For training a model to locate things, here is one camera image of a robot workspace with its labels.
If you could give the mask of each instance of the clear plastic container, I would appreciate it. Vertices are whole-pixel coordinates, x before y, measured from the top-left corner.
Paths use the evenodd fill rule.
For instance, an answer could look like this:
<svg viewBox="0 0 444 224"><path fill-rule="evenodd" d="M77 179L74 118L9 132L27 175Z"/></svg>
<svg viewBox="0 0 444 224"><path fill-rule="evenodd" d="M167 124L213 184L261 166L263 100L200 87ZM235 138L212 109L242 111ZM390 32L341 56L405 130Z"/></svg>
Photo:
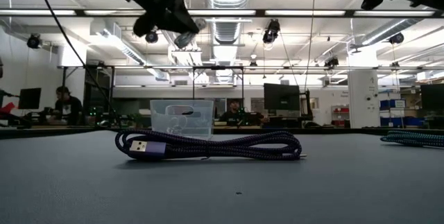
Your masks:
<svg viewBox="0 0 444 224"><path fill-rule="evenodd" d="M214 101L151 100L152 129L183 137L210 139Z"/></svg>

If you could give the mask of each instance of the person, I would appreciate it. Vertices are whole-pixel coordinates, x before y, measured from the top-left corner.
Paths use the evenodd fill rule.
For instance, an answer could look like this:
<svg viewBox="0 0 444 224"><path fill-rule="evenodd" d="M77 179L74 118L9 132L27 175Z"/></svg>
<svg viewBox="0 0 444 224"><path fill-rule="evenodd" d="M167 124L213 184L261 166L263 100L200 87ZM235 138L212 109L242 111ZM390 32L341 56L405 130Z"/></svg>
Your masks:
<svg viewBox="0 0 444 224"><path fill-rule="evenodd" d="M82 102L75 96L71 96L71 92L67 87L60 86L55 91L57 94L57 102L53 116L49 119L49 123L56 123L62 118L67 119L67 125L74 126L82 123Z"/></svg>
<svg viewBox="0 0 444 224"><path fill-rule="evenodd" d="M232 99L230 101L230 109L227 112L223 113L221 117L219 117L219 121L239 123L242 120L239 108L239 101L237 99ZM256 116L260 120L260 123L265 123L268 121L268 118L264 117L264 115L260 113L256 113Z"/></svg>
<svg viewBox="0 0 444 224"><path fill-rule="evenodd" d="M225 122L238 122L241 120L241 116L239 113L239 101L236 99L232 99L230 101L230 109L223 113L221 117L219 117L219 121Z"/></svg>

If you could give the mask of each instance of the column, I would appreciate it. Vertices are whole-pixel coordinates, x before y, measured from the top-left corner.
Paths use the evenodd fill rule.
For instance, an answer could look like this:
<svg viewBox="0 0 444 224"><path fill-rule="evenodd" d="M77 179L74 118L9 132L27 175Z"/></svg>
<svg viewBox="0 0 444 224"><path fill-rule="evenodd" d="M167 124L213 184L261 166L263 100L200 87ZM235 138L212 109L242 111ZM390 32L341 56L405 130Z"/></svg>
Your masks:
<svg viewBox="0 0 444 224"><path fill-rule="evenodd" d="M360 53L349 53L351 67L377 67L376 50L371 47L360 49ZM379 127L378 77L376 70L353 70L348 72L351 128Z"/></svg>
<svg viewBox="0 0 444 224"><path fill-rule="evenodd" d="M79 56L82 58L83 62L86 62L87 55L87 46L78 40L75 40L70 37L69 39L76 49ZM59 47L58 49L59 55L59 66L64 67L79 67L79 69L74 70L74 68L68 69L67 74L69 77L66 78L66 87L68 87L72 96L75 96L83 103L83 96L85 90L85 70L82 68L82 63L78 59L77 55L74 53L72 48L65 44L64 46Z"/></svg>

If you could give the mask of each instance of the computer monitor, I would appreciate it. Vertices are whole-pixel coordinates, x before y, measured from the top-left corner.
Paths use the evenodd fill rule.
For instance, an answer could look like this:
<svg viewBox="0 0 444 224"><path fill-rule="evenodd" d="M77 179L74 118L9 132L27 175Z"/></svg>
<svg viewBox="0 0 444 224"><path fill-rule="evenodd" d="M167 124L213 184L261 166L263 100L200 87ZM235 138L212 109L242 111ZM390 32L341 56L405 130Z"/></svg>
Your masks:
<svg viewBox="0 0 444 224"><path fill-rule="evenodd" d="M265 83L264 107L267 110L300 111L299 86Z"/></svg>
<svg viewBox="0 0 444 224"><path fill-rule="evenodd" d="M40 94L42 88L20 90L19 109L38 110L40 107Z"/></svg>
<svg viewBox="0 0 444 224"><path fill-rule="evenodd" d="M421 85L421 101L424 110L444 110L444 84Z"/></svg>

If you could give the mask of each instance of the coiled cable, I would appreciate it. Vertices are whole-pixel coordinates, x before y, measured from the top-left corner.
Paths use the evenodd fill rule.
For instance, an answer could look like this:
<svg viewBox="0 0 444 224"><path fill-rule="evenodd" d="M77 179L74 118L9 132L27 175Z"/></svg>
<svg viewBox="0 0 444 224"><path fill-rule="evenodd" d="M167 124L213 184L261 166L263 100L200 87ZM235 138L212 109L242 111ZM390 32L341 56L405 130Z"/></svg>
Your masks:
<svg viewBox="0 0 444 224"><path fill-rule="evenodd" d="M444 136L397 130L389 131L387 136L381 138L381 141L404 144L407 146L444 147Z"/></svg>
<svg viewBox="0 0 444 224"><path fill-rule="evenodd" d="M289 132L279 131L227 141L205 141L151 130L122 130L116 135L117 148L139 160L162 160L190 157L247 157L258 160L299 160L300 142ZM162 147L159 152L149 146ZM140 144L142 149L134 148ZM257 147L260 144L284 144L280 148Z"/></svg>

